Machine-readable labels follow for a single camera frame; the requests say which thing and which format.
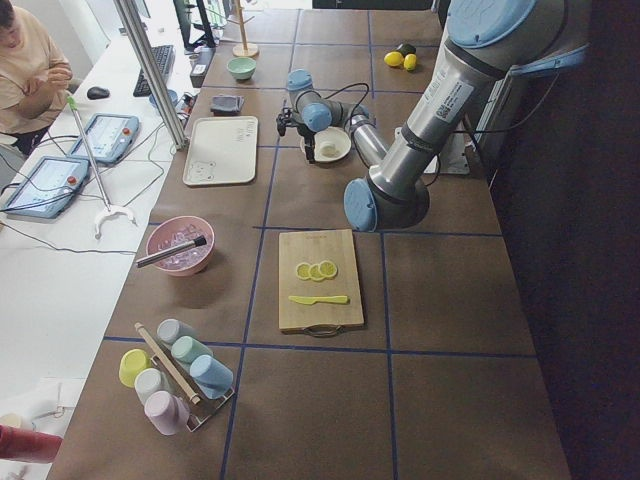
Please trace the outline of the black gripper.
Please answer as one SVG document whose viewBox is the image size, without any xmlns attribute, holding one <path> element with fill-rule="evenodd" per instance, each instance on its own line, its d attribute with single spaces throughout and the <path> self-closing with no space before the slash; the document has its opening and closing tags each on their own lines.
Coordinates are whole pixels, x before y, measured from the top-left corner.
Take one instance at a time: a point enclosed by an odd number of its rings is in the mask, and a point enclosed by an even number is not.
<svg viewBox="0 0 640 480">
<path fill-rule="evenodd" d="M 283 106 L 276 117 L 276 130 L 280 137 L 284 137 L 288 129 L 295 129 L 303 139 L 306 160 L 314 164 L 315 133 L 304 123 L 301 115 L 292 107 Z"/>
</svg>

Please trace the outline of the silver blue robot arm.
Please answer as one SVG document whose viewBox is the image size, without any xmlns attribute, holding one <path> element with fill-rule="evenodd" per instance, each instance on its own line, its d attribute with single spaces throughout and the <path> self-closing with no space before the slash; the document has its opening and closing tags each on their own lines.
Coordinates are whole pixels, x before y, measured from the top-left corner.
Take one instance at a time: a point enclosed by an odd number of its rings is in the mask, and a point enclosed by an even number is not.
<svg viewBox="0 0 640 480">
<path fill-rule="evenodd" d="M 588 1 L 453 1 L 431 82 L 392 144 L 363 107 L 322 97 L 306 70 L 288 75 L 291 105 L 277 116 L 277 130 L 296 129 L 313 162 L 316 134 L 342 128 L 368 167 L 344 192 L 350 225 L 367 232 L 413 226 L 429 208 L 421 176 L 475 98 L 507 74 L 546 76 L 581 63 L 590 14 Z"/>
</svg>

